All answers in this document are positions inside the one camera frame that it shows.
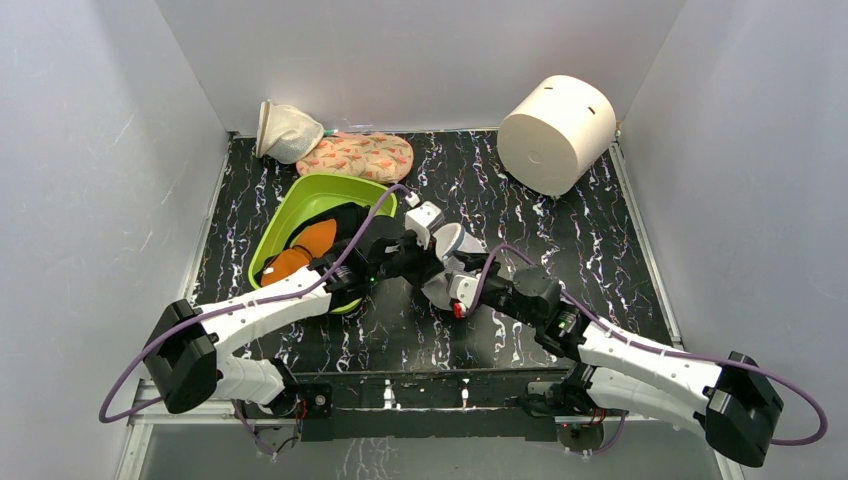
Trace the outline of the white mesh laundry bag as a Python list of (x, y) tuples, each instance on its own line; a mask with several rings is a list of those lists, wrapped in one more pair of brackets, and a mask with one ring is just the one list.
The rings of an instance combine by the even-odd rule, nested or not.
[(486, 250), (481, 241), (467, 233), (459, 223), (448, 223), (441, 226), (433, 235), (435, 241), (435, 253), (442, 261), (444, 270), (436, 274), (421, 287), (422, 293), (436, 308), (441, 310), (451, 309), (451, 297), (449, 295), (451, 277), (456, 272), (474, 271), (477, 268), (466, 267), (458, 260), (455, 253), (483, 254)]

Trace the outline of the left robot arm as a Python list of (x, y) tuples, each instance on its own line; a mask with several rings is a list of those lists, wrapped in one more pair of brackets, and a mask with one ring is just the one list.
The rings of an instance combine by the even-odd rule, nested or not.
[(460, 225), (425, 207), (403, 221), (367, 218), (352, 234), (330, 220), (314, 222), (273, 258), (260, 289), (200, 307), (187, 300), (168, 305), (141, 359), (171, 414), (217, 398), (286, 416), (302, 396), (290, 370), (279, 360), (238, 358), (235, 350), (359, 300), (380, 280), (402, 277), (433, 299), (463, 239)]

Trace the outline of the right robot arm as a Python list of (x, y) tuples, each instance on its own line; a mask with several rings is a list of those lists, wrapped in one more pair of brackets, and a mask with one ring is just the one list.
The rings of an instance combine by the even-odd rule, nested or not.
[(723, 456), (752, 468), (764, 464), (783, 401), (757, 363), (732, 352), (696, 360), (602, 321), (560, 298), (560, 286), (541, 267), (505, 279), (495, 274), (442, 273), (423, 288), (437, 307), (460, 316), (481, 304), (535, 330), (544, 350), (576, 363), (563, 387), (577, 414), (595, 407), (665, 421), (702, 435)]

